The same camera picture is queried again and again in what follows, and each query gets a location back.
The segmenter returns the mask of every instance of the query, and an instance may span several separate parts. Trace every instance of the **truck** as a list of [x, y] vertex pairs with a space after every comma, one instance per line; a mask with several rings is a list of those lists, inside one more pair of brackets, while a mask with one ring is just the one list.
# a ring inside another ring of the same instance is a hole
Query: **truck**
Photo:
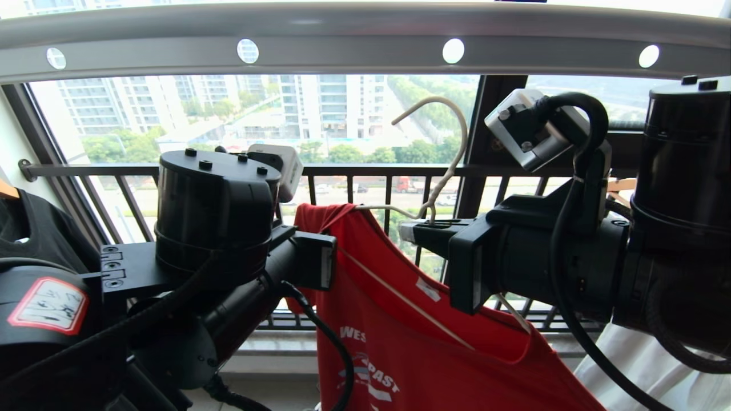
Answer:
[[[437, 182], [439, 182], [439, 178], [431, 179], [430, 190], [436, 186]], [[447, 184], [444, 186], [444, 188], [442, 189], [442, 194], [455, 194], [458, 189], [459, 189], [459, 179], [451, 178], [447, 182]], [[393, 191], [403, 192], [403, 193], [411, 192], [411, 193], [423, 194], [424, 181], [414, 181], [411, 177], [399, 176], [398, 180], [396, 181], [396, 184], [394, 184], [394, 186], [393, 186]]]
[[413, 181], [408, 176], [399, 176], [398, 180], [396, 181], [394, 190], [396, 192], [416, 192], [422, 194], [424, 192], [424, 182]]

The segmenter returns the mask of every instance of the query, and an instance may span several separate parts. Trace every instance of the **bolt hole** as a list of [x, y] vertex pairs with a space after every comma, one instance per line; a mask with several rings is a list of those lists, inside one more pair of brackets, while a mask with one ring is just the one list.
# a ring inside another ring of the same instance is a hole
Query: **bolt hole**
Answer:
[[657, 59], [659, 59], [659, 57], [660, 48], [656, 45], [649, 45], [645, 47], [644, 50], [642, 50], [642, 53], [640, 53], [640, 57], [637, 60], [637, 63], [639, 63], [640, 67], [642, 67], [643, 69], [649, 69], [657, 62]]
[[46, 50], [46, 60], [54, 69], [63, 70], [66, 68], [66, 56], [58, 48], [49, 47]]
[[464, 56], [464, 43], [460, 39], [449, 39], [442, 48], [442, 58], [447, 64], [456, 64]]
[[246, 64], [256, 63], [259, 59], [259, 47], [251, 39], [241, 39], [236, 46], [238, 58]]

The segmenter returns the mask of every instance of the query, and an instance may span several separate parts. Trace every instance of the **black cable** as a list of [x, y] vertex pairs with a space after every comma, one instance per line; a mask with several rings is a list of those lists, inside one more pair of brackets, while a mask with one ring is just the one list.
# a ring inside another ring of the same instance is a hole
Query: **black cable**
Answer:
[[212, 251], [211, 256], [187, 281], [177, 290], [166, 295], [149, 308], [1, 381], [0, 397], [3, 397], [3, 399], [6, 396], [17, 397], [24, 391], [32, 388], [34, 383], [38, 383], [38, 381], [32, 381], [33, 377], [51, 377], [56, 372], [72, 366], [78, 361], [88, 361], [92, 355], [107, 348], [106, 344], [110, 341], [126, 338], [131, 334], [140, 332], [144, 328], [153, 325], [200, 291], [200, 287], [206, 281], [209, 270], [219, 259], [219, 256], [220, 251]]
[[340, 358], [342, 358], [343, 363], [345, 364], [345, 388], [343, 389], [343, 393], [340, 395], [340, 399], [332, 409], [332, 411], [344, 411], [348, 405], [348, 400], [350, 400], [350, 394], [353, 391], [353, 384], [355, 382], [353, 360], [348, 353], [348, 349], [345, 348], [345, 344], [343, 344], [340, 338], [338, 338], [338, 335], [335, 334], [335, 332], [330, 329], [330, 327], [328, 327], [327, 324], [325, 324], [325, 322], [317, 316], [317, 314], [315, 314], [315, 311], [307, 301], [307, 298], [305, 298], [305, 296], [294, 285], [287, 281], [282, 281], [281, 283], [287, 289], [287, 293], [300, 304], [307, 318], [315, 323], [327, 339], [333, 343], [340, 354]]
[[675, 282], [666, 281], [664, 279], [658, 279], [655, 281], [650, 288], [650, 293], [647, 297], [647, 304], [645, 306], [647, 309], [645, 315], [647, 325], [660, 345], [681, 363], [700, 372], [707, 372], [709, 374], [729, 374], [731, 373], [731, 360], [713, 360], [710, 358], [704, 358], [695, 354], [691, 350], [688, 350], [678, 341], [677, 338], [675, 338], [675, 336], [673, 336], [673, 332], [665, 325], [665, 322], [662, 319], [662, 314], [660, 312], [662, 296], [672, 286], [679, 286], [685, 290], [692, 290], [693, 282], [692, 280], [689, 280], [688, 282], [690, 282], [690, 284], [687, 284], [684, 287], [682, 284], [683, 282], [678, 280]]
[[61, 264], [53, 263], [46, 260], [38, 260], [37, 258], [25, 258], [25, 257], [3, 257], [0, 258], [0, 271], [7, 270], [13, 267], [22, 267], [25, 265], [39, 265], [41, 267], [57, 268], [59, 270], [66, 271], [68, 273], [76, 275], [71, 268], [64, 267]]
[[563, 106], [573, 106], [584, 110], [589, 118], [589, 136], [575, 149], [574, 152], [574, 174], [584, 178], [588, 168], [591, 155], [604, 141], [609, 129], [609, 118], [602, 103], [586, 94], [569, 92], [557, 96], [544, 97], [539, 99], [533, 106], [538, 121], [545, 124], [556, 110]]
[[203, 386], [203, 390], [218, 402], [228, 404], [243, 411], [272, 411], [264, 404], [254, 401], [237, 393], [231, 392], [221, 376], [216, 374]]
[[586, 177], [589, 159], [593, 152], [602, 144], [609, 127], [607, 120], [607, 111], [598, 100], [593, 97], [579, 93], [565, 93], [559, 96], [541, 99], [536, 103], [535, 108], [540, 112], [539, 116], [542, 120], [548, 120], [550, 114], [555, 112], [559, 107], [571, 105], [584, 110], [589, 117], [590, 132], [586, 142], [579, 147], [574, 155], [574, 180], [569, 188], [569, 194], [564, 201], [561, 211], [558, 213], [556, 225], [550, 237], [550, 246], [548, 252], [548, 276], [550, 278], [553, 294], [556, 298], [556, 305], [572, 334], [579, 342], [581, 347], [591, 357], [592, 360], [602, 369], [602, 371], [628, 393], [633, 399], [648, 409], [670, 411], [670, 408], [664, 406], [656, 399], [649, 396], [645, 391], [637, 387], [617, 367], [604, 355], [604, 353], [594, 344], [579, 320], [577, 320], [573, 307], [571, 307], [566, 293], [564, 291], [563, 269], [561, 267], [561, 245], [564, 239], [564, 233], [571, 216], [572, 209], [580, 199], [580, 194]]
[[632, 210], [629, 209], [629, 207], [626, 207], [622, 203], [618, 203], [614, 200], [607, 199], [604, 207], [607, 211], [612, 211], [613, 213], [617, 213], [620, 216], [627, 219], [627, 221], [632, 221]]

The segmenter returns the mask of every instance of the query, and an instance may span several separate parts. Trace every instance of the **hanger hook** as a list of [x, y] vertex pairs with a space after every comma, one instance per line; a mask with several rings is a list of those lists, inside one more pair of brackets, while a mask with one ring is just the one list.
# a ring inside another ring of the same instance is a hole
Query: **hanger hook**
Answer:
[[452, 160], [452, 163], [447, 168], [447, 172], [444, 174], [444, 176], [439, 180], [439, 183], [436, 184], [434, 187], [434, 190], [429, 194], [429, 199], [426, 203], [424, 203], [421, 206], [421, 209], [419, 210], [418, 216], [421, 218], [421, 216], [426, 212], [427, 209], [431, 210], [431, 218], [429, 219], [429, 224], [434, 224], [434, 220], [436, 218], [436, 207], [434, 207], [434, 204], [436, 203], [436, 198], [439, 196], [439, 193], [442, 192], [442, 189], [445, 185], [447, 185], [447, 181], [449, 181], [452, 176], [455, 174], [455, 169], [457, 168], [457, 165], [459, 165], [460, 160], [462, 159], [462, 156], [464, 155], [464, 152], [467, 149], [467, 140], [469, 138], [469, 131], [467, 128], [467, 120], [464, 118], [464, 114], [462, 114], [462, 110], [450, 99], [440, 97], [440, 96], [431, 96], [426, 97], [425, 99], [422, 99], [418, 101], [416, 104], [411, 106], [408, 110], [404, 111], [399, 117], [396, 117], [391, 121], [391, 124], [395, 126], [398, 124], [401, 120], [405, 119], [406, 117], [413, 114], [416, 110], [419, 110], [424, 105], [427, 105], [431, 102], [438, 102], [446, 105], [449, 107], [452, 112], [457, 116], [457, 121], [459, 122], [459, 127], [461, 131], [461, 142], [459, 151], [455, 155], [454, 159]]

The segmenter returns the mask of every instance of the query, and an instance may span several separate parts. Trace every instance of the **white cloth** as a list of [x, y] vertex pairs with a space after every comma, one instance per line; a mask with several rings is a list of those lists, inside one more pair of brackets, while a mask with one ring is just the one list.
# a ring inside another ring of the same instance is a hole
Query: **white cloth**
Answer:
[[[609, 324], [596, 345], [635, 385], [675, 411], [731, 411], [731, 375], [690, 369], [648, 334]], [[574, 375], [609, 411], [647, 410], [588, 356]]]

